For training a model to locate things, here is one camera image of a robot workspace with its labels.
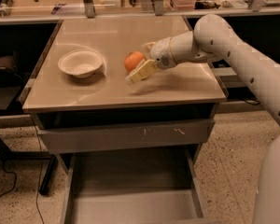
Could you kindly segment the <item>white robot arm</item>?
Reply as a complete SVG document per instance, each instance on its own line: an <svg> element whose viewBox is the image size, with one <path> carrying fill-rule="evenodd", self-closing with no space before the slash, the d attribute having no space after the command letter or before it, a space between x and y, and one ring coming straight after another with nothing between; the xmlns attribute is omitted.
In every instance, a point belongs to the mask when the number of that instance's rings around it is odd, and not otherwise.
<svg viewBox="0 0 280 224"><path fill-rule="evenodd" d="M181 63L222 59L280 126L280 64L244 42L220 16L201 17L192 31L145 45L141 60L126 77L134 84ZM252 224L280 224L280 135L270 144L259 172Z"/></svg>

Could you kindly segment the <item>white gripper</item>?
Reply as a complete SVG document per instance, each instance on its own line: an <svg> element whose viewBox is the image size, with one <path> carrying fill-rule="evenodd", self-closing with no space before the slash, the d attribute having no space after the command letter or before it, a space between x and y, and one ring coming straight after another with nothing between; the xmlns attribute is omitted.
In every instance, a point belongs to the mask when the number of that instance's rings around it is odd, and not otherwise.
<svg viewBox="0 0 280 224"><path fill-rule="evenodd" d="M143 81L156 73L158 67L162 70L176 67L176 62L173 58L170 48L171 38L167 37L158 42L147 42L142 45L142 48L149 51L152 60L141 61L132 70L125 81L128 84L134 84Z"/></svg>

